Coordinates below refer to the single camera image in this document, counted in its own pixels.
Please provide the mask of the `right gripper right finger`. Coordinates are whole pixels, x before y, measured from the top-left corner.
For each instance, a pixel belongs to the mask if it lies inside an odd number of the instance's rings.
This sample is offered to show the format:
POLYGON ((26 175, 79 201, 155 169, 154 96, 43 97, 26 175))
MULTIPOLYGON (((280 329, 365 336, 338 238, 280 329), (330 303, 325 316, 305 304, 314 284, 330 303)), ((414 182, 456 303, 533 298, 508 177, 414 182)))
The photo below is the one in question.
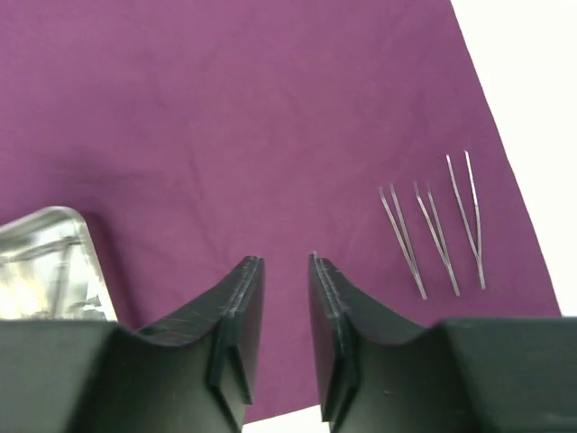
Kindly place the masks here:
POLYGON ((308 294, 322 420, 330 428, 439 428, 437 328, 403 318, 315 253, 308 294))

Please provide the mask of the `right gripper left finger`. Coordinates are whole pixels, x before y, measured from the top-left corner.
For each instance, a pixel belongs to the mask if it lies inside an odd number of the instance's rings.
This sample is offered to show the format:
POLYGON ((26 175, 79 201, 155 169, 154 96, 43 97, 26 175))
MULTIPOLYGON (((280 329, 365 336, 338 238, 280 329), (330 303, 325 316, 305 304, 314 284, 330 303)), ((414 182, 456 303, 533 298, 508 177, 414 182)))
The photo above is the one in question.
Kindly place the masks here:
POLYGON ((205 389, 231 428, 241 428, 253 404, 261 343, 264 260, 244 257, 213 288, 139 333, 152 342, 184 347, 212 338, 205 389))

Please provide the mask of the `purple surgical cloth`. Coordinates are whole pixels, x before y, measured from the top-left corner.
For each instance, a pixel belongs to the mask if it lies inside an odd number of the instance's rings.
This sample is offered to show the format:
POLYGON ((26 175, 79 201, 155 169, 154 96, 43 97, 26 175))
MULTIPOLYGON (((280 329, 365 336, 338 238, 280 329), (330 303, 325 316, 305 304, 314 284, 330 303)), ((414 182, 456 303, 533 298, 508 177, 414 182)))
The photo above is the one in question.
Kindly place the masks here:
POLYGON ((447 1, 2 2, 1 219, 48 206, 85 216, 131 327, 264 260, 248 421, 318 402, 311 253, 422 325, 560 313, 447 1))

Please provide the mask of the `steel instrument tray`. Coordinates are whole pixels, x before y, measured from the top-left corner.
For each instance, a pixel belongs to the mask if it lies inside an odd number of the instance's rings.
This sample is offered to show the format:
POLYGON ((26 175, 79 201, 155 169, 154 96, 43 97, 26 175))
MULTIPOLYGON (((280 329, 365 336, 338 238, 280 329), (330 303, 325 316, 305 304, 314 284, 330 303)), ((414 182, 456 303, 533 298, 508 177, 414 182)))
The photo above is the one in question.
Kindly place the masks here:
POLYGON ((117 320, 77 210, 45 207, 1 225, 1 319, 117 320))

